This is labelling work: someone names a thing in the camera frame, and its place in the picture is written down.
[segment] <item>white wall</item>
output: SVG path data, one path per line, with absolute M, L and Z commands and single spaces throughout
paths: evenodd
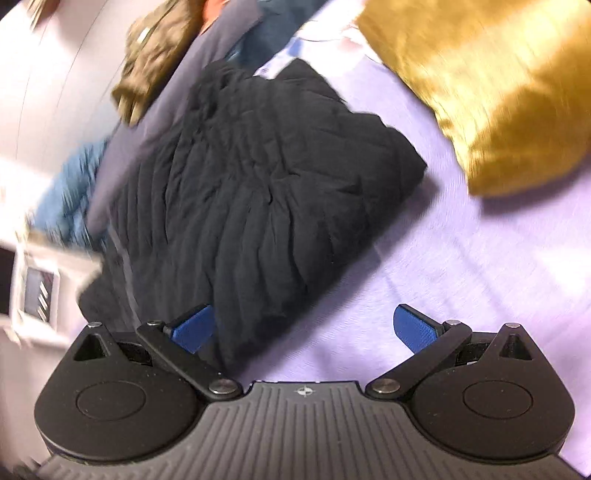
M 30 31 L 22 1 L 0 21 L 0 157 L 53 174 L 117 122 L 110 99 L 126 32 L 161 0 L 61 0 Z
M 110 91 L 118 81 L 126 31 L 161 0 L 61 0 L 56 14 L 33 33 L 22 1 L 0 21 L 0 239 L 14 238 L 67 156 L 117 122 Z M 59 305 L 65 329 L 76 334 L 76 290 L 96 262 L 40 251 L 60 266 Z M 18 346 L 0 330 L 0 462 L 47 452 L 33 407 L 63 350 Z

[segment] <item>yellow cushion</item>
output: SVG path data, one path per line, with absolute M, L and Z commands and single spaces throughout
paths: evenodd
M 543 184 L 589 148 L 589 1 L 369 0 L 358 26 L 435 112 L 470 194 Z

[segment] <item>lavender bedsheet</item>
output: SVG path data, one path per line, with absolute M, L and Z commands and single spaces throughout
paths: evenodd
M 353 12 L 359 5 L 333 0 L 314 28 L 294 38 L 263 73 L 273 74 L 295 54 L 308 60 L 353 110 L 377 113 L 406 135 L 428 173 L 374 247 L 288 336 L 252 362 L 241 380 L 356 379 L 365 385 L 410 356 L 392 328 L 399 303 L 439 321 L 461 319 L 479 331 L 520 322 L 574 398 L 576 419 L 561 454 L 588 475 L 591 159 L 536 191 L 497 200 L 469 197 L 453 147 L 431 111 L 366 56 L 371 56 L 366 47 L 359 50 L 357 40 L 350 40 L 355 32 L 343 39 L 343 29 L 330 20 L 330 27 L 318 28 L 323 19 L 342 17 L 344 9 Z M 316 38 L 322 31 L 328 40 Z M 345 60 L 335 61 L 341 54 Z

